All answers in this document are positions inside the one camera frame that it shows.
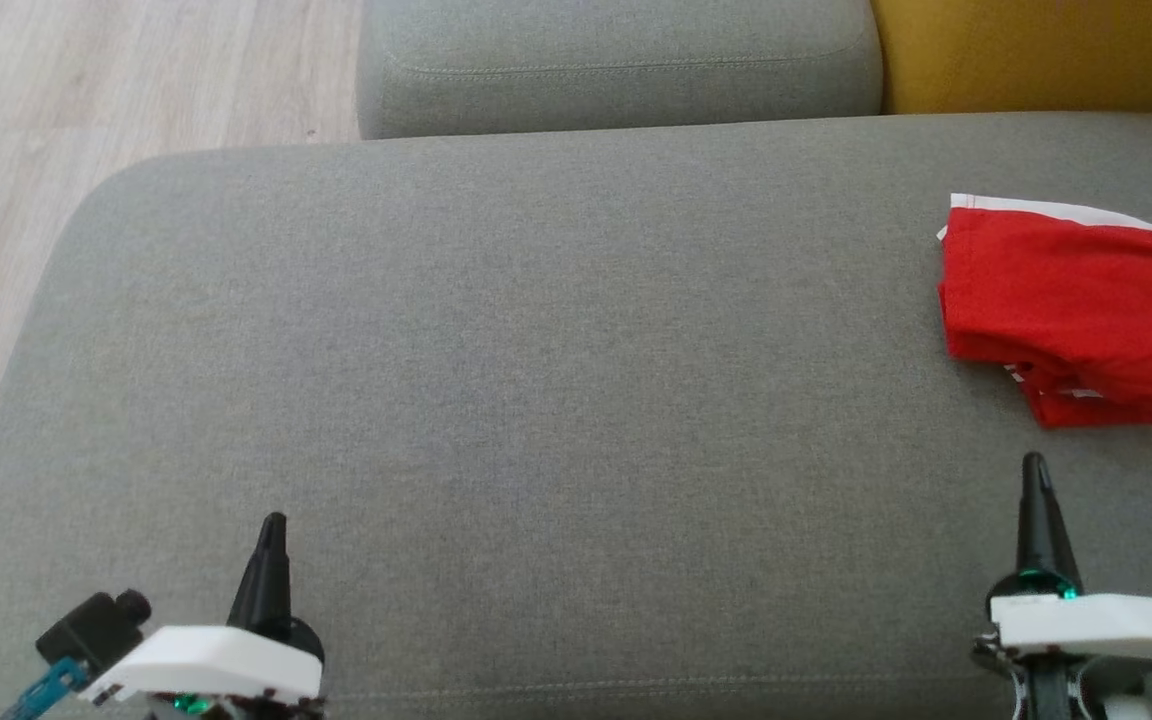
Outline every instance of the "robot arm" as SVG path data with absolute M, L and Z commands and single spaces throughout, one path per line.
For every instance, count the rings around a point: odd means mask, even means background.
M 66 694 L 84 702 L 146 697 L 147 720 L 320 720 L 323 643 L 291 615 L 287 518 L 262 525 L 225 626 L 166 626 L 143 637 L 136 591 L 97 593 L 35 643 L 50 674 L 3 720 L 41 717 Z
M 1016 570 L 987 597 L 973 657 L 1016 687 L 1014 719 L 1152 720 L 1152 597 L 1085 594 L 1046 461 L 1023 464 Z

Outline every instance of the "green led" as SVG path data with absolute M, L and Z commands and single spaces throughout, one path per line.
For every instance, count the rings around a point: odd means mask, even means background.
M 179 694 L 175 700 L 172 702 L 172 706 L 180 712 L 184 712 L 187 715 L 202 715 L 204 712 L 211 710 L 211 700 L 207 700 L 205 697 L 198 697 L 196 694 Z
M 1060 575 L 1047 573 L 1046 570 L 1021 570 L 1018 573 L 1018 577 L 1021 579 L 1030 579 L 1030 582 L 1033 583 L 1033 585 L 1030 585 L 1032 589 L 1037 589 L 1037 585 L 1041 585 L 1046 582 L 1055 582 L 1055 590 L 1060 593 L 1061 600 L 1074 600 L 1075 597 L 1078 597 L 1078 589 L 1074 586 L 1074 583 L 1069 582 L 1069 579 L 1061 578 Z

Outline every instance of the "gray sofa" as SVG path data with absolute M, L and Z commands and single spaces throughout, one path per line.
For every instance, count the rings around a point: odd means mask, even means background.
M 823 106 L 863 109 L 851 68 L 854 104 Z M 511 129 L 410 97 L 376 135 Z M 660 118 L 703 119 L 679 108 Z M 1020 457 L 1046 452 L 1089 588 L 1152 594 L 1152 427 L 1043 432 L 1005 373 L 948 359 L 952 191 L 1152 220 L 1152 118 L 411 138 L 118 174 L 65 229 L 0 392 L 0 708 L 92 592 L 219 623 L 282 510 L 332 717 L 1008 717 L 968 649 L 1010 568 Z
M 869 0 L 369 0 L 369 138 L 878 113 Z

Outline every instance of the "sofa seat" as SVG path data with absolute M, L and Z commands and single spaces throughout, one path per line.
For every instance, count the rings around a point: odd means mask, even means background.
M 948 359 L 952 191 L 1152 222 L 1152 118 L 118 174 L 0 391 L 0 708 L 92 592 L 221 623 L 282 510 L 333 717 L 1007 717 L 968 650 L 1014 562 L 1021 456 L 1047 455 L 1087 588 L 1152 594 L 1152 427 L 1043 432 L 1001 369 Z

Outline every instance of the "yellow cushion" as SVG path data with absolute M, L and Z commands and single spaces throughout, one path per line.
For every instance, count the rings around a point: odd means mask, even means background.
M 890 113 L 1152 111 L 1152 0 L 872 0 Z

